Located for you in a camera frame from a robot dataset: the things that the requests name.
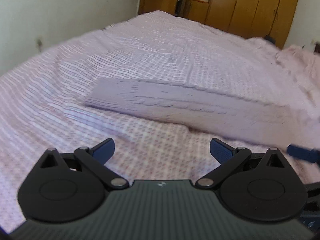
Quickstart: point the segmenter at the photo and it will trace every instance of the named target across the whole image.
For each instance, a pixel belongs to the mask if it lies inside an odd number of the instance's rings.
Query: pink bedspread
[[[72,39],[5,74],[0,78],[1,227],[11,231],[24,221],[17,190],[48,147],[72,152],[111,137],[116,152],[107,166],[130,182],[195,181],[219,165],[209,152],[210,140],[219,136],[191,131],[184,125],[83,106],[85,96],[99,78],[179,80],[185,77],[186,66],[193,64],[199,66],[193,76],[199,86],[211,84],[224,93],[268,103],[290,105],[290,100],[295,99],[298,102],[293,107],[317,116],[317,99],[315,105],[310,104],[299,85],[290,82],[291,76],[285,83],[290,83],[296,94],[290,98],[292,91],[280,93],[282,84],[273,74],[287,72],[276,62],[278,52],[260,39],[245,41],[199,23],[154,12]],[[235,71],[226,68],[228,65]],[[264,74],[259,82],[253,75],[260,71]],[[266,91],[271,79],[274,87]],[[222,140],[253,152],[268,148]],[[316,165],[288,159],[304,183],[320,180]]]
[[[296,79],[304,76],[320,89],[320,54],[292,45],[278,53],[276,58],[291,75],[298,76]]]

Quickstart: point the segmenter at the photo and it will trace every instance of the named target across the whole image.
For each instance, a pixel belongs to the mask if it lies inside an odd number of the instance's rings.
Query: gray gripper base
[[[214,192],[189,180],[137,180],[113,191],[91,215],[66,224],[28,220],[17,240],[308,240],[313,233],[291,220],[254,224],[228,212]]]

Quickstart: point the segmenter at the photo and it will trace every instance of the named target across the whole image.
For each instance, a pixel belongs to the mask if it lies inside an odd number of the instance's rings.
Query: logo
[[[309,223],[308,223],[308,225],[307,225],[307,227],[308,227],[308,228],[311,228],[311,227],[313,227],[313,225],[314,225],[314,224],[315,224],[315,221],[309,222]]]
[[[166,184],[165,182],[163,182],[163,181],[160,182],[160,183],[158,183],[158,186],[159,186],[159,187],[164,187],[165,185],[167,185],[167,184]]]

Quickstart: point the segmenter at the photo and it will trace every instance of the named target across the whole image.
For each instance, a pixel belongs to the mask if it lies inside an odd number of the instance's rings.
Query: textured blanket
[[[301,133],[303,123],[289,107],[245,101],[188,83],[102,79],[85,104],[280,148],[307,139]]]
[[[300,85],[281,74],[287,72],[276,63],[278,52],[261,39],[246,41],[157,11],[64,42],[0,77],[1,227],[11,231],[24,221],[17,190],[48,147],[73,152],[111,137],[116,151],[106,165],[130,182],[196,181],[219,165],[209,151],[213,137],[233,147],[265,152],[268,147],[95,109],[83,102],[101,78],[181,82],[195,66],[191,82],[200,87],[291,104],[316,116],[316,107]],[[290,85],[282,92],[283,79]],[[320,180],[316,165],[288,160],[304,183]]]
[[[296,79],[303,75],[320,89],[320,54],[292,45],[279,52],[276,58],[283,68],[295,75]]]

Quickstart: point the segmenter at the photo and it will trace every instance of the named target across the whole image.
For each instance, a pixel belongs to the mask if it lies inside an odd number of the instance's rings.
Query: blue gripper pad
[[[210,142],[210,153],[220,164],[230,160],[234,155],[235,149],[224,142],[214,138]]]
[[[108,138],[92,148],[92,157],[95,158],[100,164],[105,165],[105,163],[115,153],[115,148],[116,146],[114,140]]]
[[[305,160],[310,163],[319,161],[319,151],[316,149],[309,150],[291,144],[287,147],[287,153],[294,158]]]

